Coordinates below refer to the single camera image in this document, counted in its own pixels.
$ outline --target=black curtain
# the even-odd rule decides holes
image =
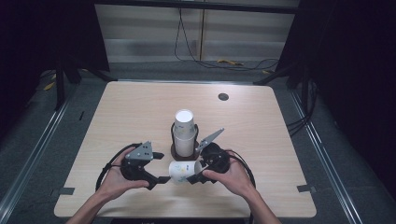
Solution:
[[[318,7],[319,2],[301,4]],[[390,0],[333,3],[320,39],[315,38],[322,27],[317,21],[295,17],[279,66],[305,54],[304,65],[338,126],[396,199],[396,4]],[[301,70],[295,71],[290,79],[298,82],[301,76]]]
[[[0,137],[35,93],[40,74],[71,55],[109,70],[94,4],[57,1],[0,3]]]

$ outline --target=gray floor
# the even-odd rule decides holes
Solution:
[[[254,66],[257,63],[246,63]],[[224,69],[207,69],[194,62],[174,63],[112,63],[112,77],[139,80],[227,81],[251,83],[264,78],[260,70],[235,72]],[[65,219],[53,215],[58,196],[56,190],[64,185],[73,165],[79,146],[87,131],[106,83],[86,72],[72,95],[54,135],[51,137],[39,164],[34,169],[23,194],[13,209],[8,223],[64,223]],[[279,102],[286,123],[299,118],[286,78],[272,81],[271,86]],[[56,90],[42,91],[48,83],[42,80],[24,115],[2,139],[0,145],[1,185],[3,199],[7,190],[25,164],[35,144],[44,132],[56,105]],[[356,206],[361,223],[396,223],[395,202],[388,196],[360,155],[350,146],[336,128],[327,106],[318,98],[312,121],[332,159],[347,193]],[[297,156],[312,193],[318,213],[312,218],[281,218],[283,223],[353,223],[335,194],[307,132],[302,129],[292,137]],[[97,218],[94,223],[110,223],[109,218]]]

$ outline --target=forearm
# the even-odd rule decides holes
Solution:
[[[99,210],[110,201],[106,196],[94,193],[78,211],[66,222],[67,224],[92,223]]]
[[[280,223],[279,219],[271,211],[257,190],[251,189],[243,198],[247,201],[250,211],[254,216],[255,224]]]

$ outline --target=black cable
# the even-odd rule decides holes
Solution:
[[[234,150],[231,150],[231,149],[226,149],[226,150],[224,150],[224,151],[231,151],[231,152],[233,152],[233,153],[235,153],[240,159],[241,159],[241,161],[246,165],[246,167],[248,168],[248,164],[245,162],[245,160],[241,157],[241,155],[239,155],[237,152],[235,152]]]
[[[197,63],[197,64],[199,64],[199,65],[201,65],[202,67],[205,67],[205,68],[222,68],[222,69],[226,69],[226,70],[240,71],[240,72],[268,69],[268,68],[274,67],[279,62],[279,59],[264,59],[264,60],[260,61],[256,66],[248,68],[248,67],[225,67],[225,66],[214,65],[212,63],[205,63],[205,62],[202,62],[202,61],[197,61],[194,58],[194,56],[192,55],[192,53],[191,53],[189,40],[187,38],[186,30],[184,28],[183,19],[181,17],[181,8],[178,9],[178,13],[179,13],[179,21],[178,21],[178,27],[177,27],[177,37],[176,37],[174,53],[175,53],[176,58],[178,60],[182,61],[182,62],[195,62],[195,63]],[[185,41],[186,41],[187,49],[189,50],[189,54],[190,54],[192,60],[183,60],[183,59],[180,59],[177,56],[177,42],[178,42],[178,36],[179,36],[179,33],[180,33],[180,25],[181,25],[181,28],[183,30],[183,34],[184,34],[184,38],[185,38]],[[259,68],[260,64],[262,64],[263,62],[267,62],[267,61],[276,61],[276,62],[271,64],[271,65],[269,65],[269,66]]]
[[[99,177],[98,177],[98,179],[96,180],[96,188],[95,188],[95,191],[97,191],[97,190],[100,188],[100,186],[102,185],[103,177],[105,177],[105,174],[107,173],[107,171],[108,171],[111,167],[113,167],[113,166],[121,167],[120,165],[113,165],[113,164],[112,164],[113,161],[114,161],[123,151],[125,151],[126,149],[128,149],[128,148],[130,148],[130,147],[140,147],[140,145],[142,145],[142,144],[141,144],[141,143],[140,143],[140,144],[133,143],[133,144],[131,144],[131,145],[129,145],[129,146],[126,146],[126,147],[124,147],[123,149],[121,149],[113,158],[111,158],[111,160],[110,160],[110,161],[106,164],[106,166],[102,169],[102,173],[99,174]]]
[[[295,134],[297,134],[297,132],[299,132],[308,123],[308,121],[311,119],[314,113],[314,108],[318,97],[318,88],[312,80],[311,80],[310,96],[311,96],[312,105],[311,108],[309,109],[309,112],[306,113],[303,118],[287,125],[289,127],[298,124],[297,126],[289,129],[289,132],[294,131],[293,133],[290,134],[290,137],[293,137]]]
[[[239,157],[240,159],[237,158],[237,157],[235,157],[235,156],[232,156],[232,155],[230,155],[230,157],[233,158],[233,159],[235,159],[235,160],[237,160],[239,163],[241,163],[241,164],[244,166],[245,170],[247,171],[247,175],[248,175],[248,177],[250,178],[250,182],[252,183],[253,187],[256,188],[256,180],[254,179],[254,175],[253,175],[253,173],[251,172],[250,168],[248,167],[248,164],[245,162],[245,160],[244,160],[237,152],[235,152],[235,151],[233,151],[233,150],[230,150],[230,151],[233,152],[233,153],[235,153],[236,155],[238,155],[238,157]],[[248,219],[248,223],[249,223],[249,224],[253,224],[253,220],[254,220],[253,213],[250,212],[250,216],[249,216],[249,219]]]

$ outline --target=white cup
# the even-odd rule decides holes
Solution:
[[[179,139],[175,136],[175,151],[181,157],[189,157],[194,153],[195,135],[190,139]]]
[[[187,177],[196,175],[202,170],[198,161],[172,161],[169,164],[169,175],[176,184],[188,183]]]
[[[194,115],[188,109],[182,109],[175,114],[174,136],[181,140],[195,136]]]

